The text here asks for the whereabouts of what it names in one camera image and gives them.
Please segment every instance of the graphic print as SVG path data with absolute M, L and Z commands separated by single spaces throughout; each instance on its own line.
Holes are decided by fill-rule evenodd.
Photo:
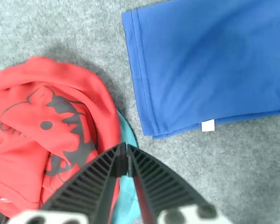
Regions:
M 67 98 L 65 98 L 64 96 L 59 96 L 57 94 L 55 94 L 55 92 L 48 86 L 42 86 L 37 88 L 34 92 L 32 92 L 31 94 L 29 94 L 26 97 L 25 101 L 21 101 L 18 102 L 14 105 L 11 105 L 10 107 L 8 107 L 7 109 L 5 109 L 3 111 L 3 113 L 1 114 L 0 118 L 2 116 L 4 116 L 5 113 L 12 111 L 13 108 L 18 107 L 22 104 L 29 104 L 29 105 L 33 105 L 35 102 L 35 99 L 31 100 L 31 98 L 36 97 L 37 100 L 40 100 L 42 97 L 48 97 L 49 96 L 49 102 L 45 105 L 48 108 L 52 108 L 54 110 L 54 112 L 56 114 L 59 115 L 63 115 L 62 117 L 66 116 L 66 118 L 58 121 L 59 123 L 63 123 L 65 124 L 65 126 L 67 127 L 73 127 L 70 130 L 70 133 L 72 133 L 73 135 L 77 135 L 78 136 L 78 143 L 77 143 L 77 148 L 73 148 L 70 151 L 63 151 L 63 155 L 66 158 L 66 160 L 64 160 L 63 158 L 61 158 L 58 155 L 55 154 L 50 154 L 49 156 L 49 165 L 47 166 L 46 170 L 45 170 L 45 174 L 48 175 L 50 178 L 50 187 L 53 191 L 56 190 L 57 187 L 59 187 L 59 185 L 61 185 L 61 183 L 57 183 L 54 185 L 57 185 L 57 187 L 53 187 L 51 186 L 51 180 L 53 177 L 58 176 L 59 178 L 59 182 L 64 182 L 64 180 L 62 179 L 62 177 L 60 176 L 61 173 L 66 172 L 66 171 L 70 171 L 71 169 L 73 169 L 74 166 L 78 165 L 79 168 L 81 168 L 82 166 L 84 166 L 87 163 L 87 159 L 90 155 L 90 153 L 94 150 L 96 150 L 96 146 L 94 145 L 93 141 L 91 140 L 91 138 L 87 141 L 85 139 L 85 133 L 83 130 L 83 123 L 82 123 L 82 119 L 81 116 L 85 117 L 84 113 L 81 113 L 78 111 L 77 107 L 75 105 L 83 105 L 85 108 L 86 105 L 80 101 L 72 101 L 72 100 L 68 100 Z M 44 120 L 41 121 L 39 124 L 39 127 L 42 130 L 48 131 L 48 134 L 50 132 L 51 129 L 54 128 L 54 126 L 57 126 L 60 124 L 54 123 L 51 120 Z M 4 127 L 4 124 L 0 123 L 0 129 L 2 131 L 11 131 L 12 134 L 17 133 L 18 136 L 23 136 L 23 137 L 27 137 L 26 135 L 22 135 L 21 132 L 16 132 L 15 129 L 6 126 Z

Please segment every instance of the red t-shirt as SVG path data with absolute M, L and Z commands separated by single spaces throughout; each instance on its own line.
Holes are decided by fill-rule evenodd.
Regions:
M 120 142 L 102 80 L 69 63 L 33 57 L 0 71 L 0 212 L 38 209 L 99 153 Z M 114 191 L 112 208 L 119 193 Z

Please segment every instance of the blue pants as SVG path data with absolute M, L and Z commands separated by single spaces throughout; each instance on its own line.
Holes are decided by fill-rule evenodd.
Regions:
M 171 0 L 122 19 L 145 135 L 280 114 L 280 0 Z

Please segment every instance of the floor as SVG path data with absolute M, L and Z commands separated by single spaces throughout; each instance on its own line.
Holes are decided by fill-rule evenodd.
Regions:
M 140 148 L 187 180 L 236 224 L 280 224 L 280 116 L 191 131 L 142 134 L 121 13 L 158 0 L 0 0 L 0 70 L 47 56 L 101 76 Z

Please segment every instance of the seam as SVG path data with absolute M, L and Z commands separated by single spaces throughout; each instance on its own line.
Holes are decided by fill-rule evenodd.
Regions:
M 131 18 L 132 18 L 132 23 L 133 23 L 134 40 L 135 40 L 135 47 L 136 47 L 136 51 L 137 51 L 137 61 L 138 61 L 139 72 L 140 72 L 140 76 L 141 76 L 142 91 L 143 91 L 143 97 L 144 97 L 145 107 L 146 107 L 147 117 L 148 117 L 150 126 L 153 128 L 153 124 L 152 124 L 151 119 L 150 119 L 150 117 L 149 117 L 148 107 L 147 107 L 147 101 L 146 101 L 146 97 L 145 97 L 145 89 L 144 89 L 144 83 L 143 83 L 143 75 L 142 75 L 142 70 L 141 70 L 140 61 L 139 61 L 139 52 L 138 52 L 138 47 L 137 47 L 136 33 L 135 33 L 135 26 L 134 26 L 134 19 L 133 19 L 132 11 L 131 11 Z
M 179 129 L 175 129 L 175 130 L 173 130 L 173 131 L 171 131 L 171 132 L 169 132 L 169 133 L 165 133 L 165 134 L 160 134 L 160 135 L 154 135 L 154 136 L 156 136 L 156 137 L 158 137 L 158 136 L 160 136 L 160 137 L 168 137 L 168 136 L 172 136 L 172 135 L 174 135 L 175 134 L 175 132 L 178 132 L 178 131 L 186 131 L 186 129 L 189 129 L 191 127 L 191 125 L 190 126 L 186 126 L 186 127 L 182 127 L 182 128 L 179 128 Z
M 133 196 L 130 198 L 130 201 L 129 201 L 129 204 L 128 204 L 128 207 L 127 207 L 127 210 L 128 210 L 128 214 L 127 215 L 129 215 L 130 212 L 131 212 L 131 208 L 132 208 L 132 204 L 134 202 L 134 198 L 135 198 L 135 192 L 133 192 Z
M 147 76 L 147 66 L 146 66 L 146 59 L 144 57 L 144 47 L 143 47 L 143 40 L 142 40 L 142 32 L 141 32 L 141 27 L 140 27 L 140 22 L 139 22 L 139 13 L 138 13 L 138 9 L 136 10 L 137 12 L 137 16 L 138 16 L 138 23 L 139 23 L 139 33 L 140 33 L 140 43 L 141 43 L 141 46 L 142 46 L 142 54 L 143 54 L 143 60 L 144 60 L 144 69 L 145 69 L 145 76 L 146 76 L 146 80 L 147 80 L 147 87 L 148 87 L 148 96 L 150 98 L 150 102 L 152 102 L 152 97 L 151 97 L 151 90 L 150 90 L 150 84 L 149 84 L 149 80 L 148 80 L 148 76 Z M 155 113 L 154 113 L 154 109 L 151 105 L 151 111 L 153 113 L 153 117 L 154 117 L 154 120 L 155 120 Z M 159 129 L 159 125 L 157 122 L 155 122 L 155 125 L 158 129 L 158 132 L 160 132 L 160 129 Z

